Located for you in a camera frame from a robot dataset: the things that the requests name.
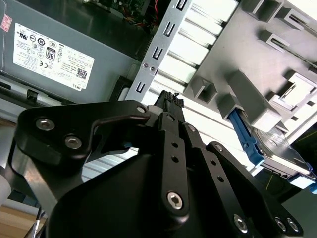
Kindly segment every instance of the warning sticker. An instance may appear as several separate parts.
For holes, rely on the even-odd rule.
[[[8,32],[10,29],[11,23],[12,23],[12,18],[5,14],[3,16],[0,28],[4,31]]]
[[[95,59],[58,41],[15,24],[13,63],[81,91]]]

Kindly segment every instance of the blue plastic tab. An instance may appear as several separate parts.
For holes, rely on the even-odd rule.
[[[229,119],[238,135],[243,150],[247,153],[249,160],[255,165],[255,168],[257,168],[265,160],[262,153],[256,146],[257,140],[248,132],[248,129],[237,112],[237,109],[232,111],[229,115]]]
[[[309,187],[310,192],[312,192],[312,194],[317,194],[317,183],[314,183],[312,185],[310,185]]]
[[[313,167],[311,166],[311,164],[308,163],[308,162],[306,162],[306,164],[307,164],[307,166],[308,166],[308,168],[309,168],[309,171],[313,171]]]

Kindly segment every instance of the qr code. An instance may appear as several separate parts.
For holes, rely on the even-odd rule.
[[[81,78],[81,79],[86,79],[87,77],[87,72],[82,70],[82,69],[77,69],[77,74],[76,77]]]

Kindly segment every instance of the screw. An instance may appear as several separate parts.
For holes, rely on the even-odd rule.
[[[245,221],[237,214],[233,215],[233,221],[236,227],[242,232],[242,233],[247,233],[248,232],[248,227]]]
[[[81,147],[81,140],[75,136],[68,136],[65,139],[65,145],[71,149],[78,149]]]
[[[216,144],[215,147],[216,147],[220,152],[223,151],[223,148],[222,148],[220,145]]]
[[[45,131],[53,130],[55,128],[54,122],[46,118],[38,119],[35,125],[38,129]]]
[[[291,228],[293,228],[294,231],[296,232],[299,231],[298,226],[292,221],[292,219],[287,218],[287,222],[291,226]]]
[[[183,201],[181,197],[175,192],[169,192],[167,194],[167,200],[170,205],[176,210],[180,210],[183,206]]]
[[[188,125],[188,128],[192,131],[192,132],[195,132],[196,129],[192,126],[192,125]]]
[[[282,229],[282,231],[285,232],[286,231],[286,226],[282,223],[282,221],[278,217],[275,217],[275,221],[278,224],[278,226]]]
[[[145,113],[145,112],[146,112],[145,109],[142,108],[142,107],[137,107],[137,110],[138,110],[139,112],[141,112],[141,113]]]

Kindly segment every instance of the wooden surface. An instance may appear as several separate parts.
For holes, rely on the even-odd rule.
[[[0,207],[0,238],[23,238],[35,222],[35,216]],[[44,223],[41,219],[39,229]]]

